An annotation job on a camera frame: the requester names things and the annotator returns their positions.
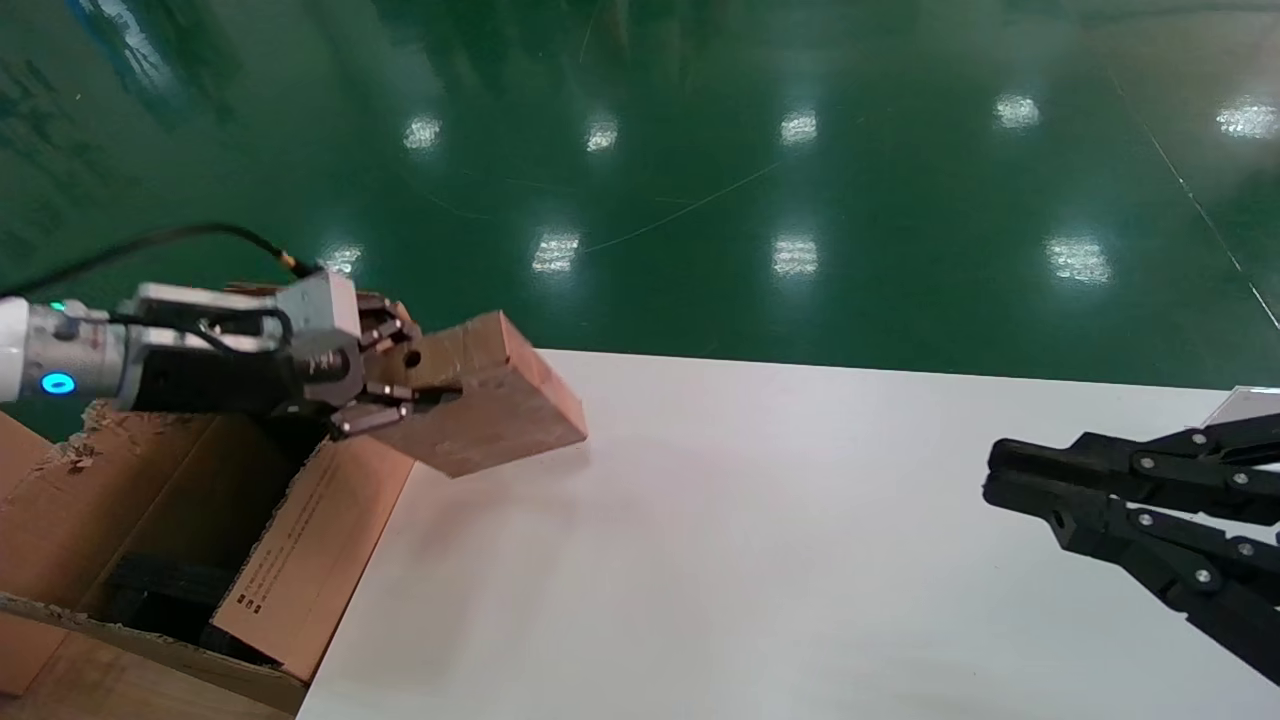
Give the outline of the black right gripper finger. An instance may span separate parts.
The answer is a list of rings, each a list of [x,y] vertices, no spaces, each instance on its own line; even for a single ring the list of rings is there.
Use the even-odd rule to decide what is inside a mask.
[[[1165,607],[1279,683],[1276,544],[1042,477],[989,475],[983,498],[1044,520],[1062,550],[1121,568]]]
[[[1279,419],[1270,414],[1149,441],[1084,433],[1066,448],[1000,439],[988,502],[1041,515],[1062,500],[1120,498],[1243,523],[1279,519]]]

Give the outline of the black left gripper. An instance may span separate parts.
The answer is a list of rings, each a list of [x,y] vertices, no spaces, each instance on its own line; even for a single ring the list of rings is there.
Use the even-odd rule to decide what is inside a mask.
[[[328,416],[332,439],[398,425],[463,397],[461,387],[370,383],[364,369],[404,368],[422,337],[399,301],[357,293],[360,338],[332,348],[228,352],[191,333],[131,332],[134,413]]]

